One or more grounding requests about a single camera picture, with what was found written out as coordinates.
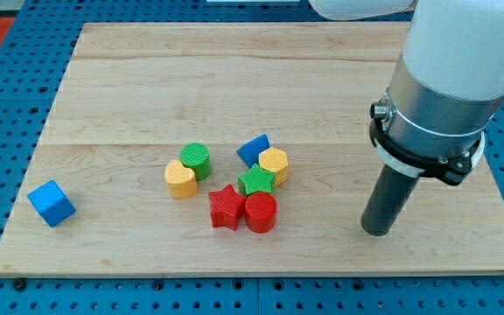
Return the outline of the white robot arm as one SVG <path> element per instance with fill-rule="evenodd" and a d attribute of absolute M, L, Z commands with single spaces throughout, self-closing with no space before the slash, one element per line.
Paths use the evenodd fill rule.
<path fill-rule="evenodd" d="M 504 101 L 504 1 L 312 1 L 350 21 L 413 8 L 402 52 L 370 109 L 381 184 L 421 177 L 459 185 L 480 162 L 485 128 Z"/>

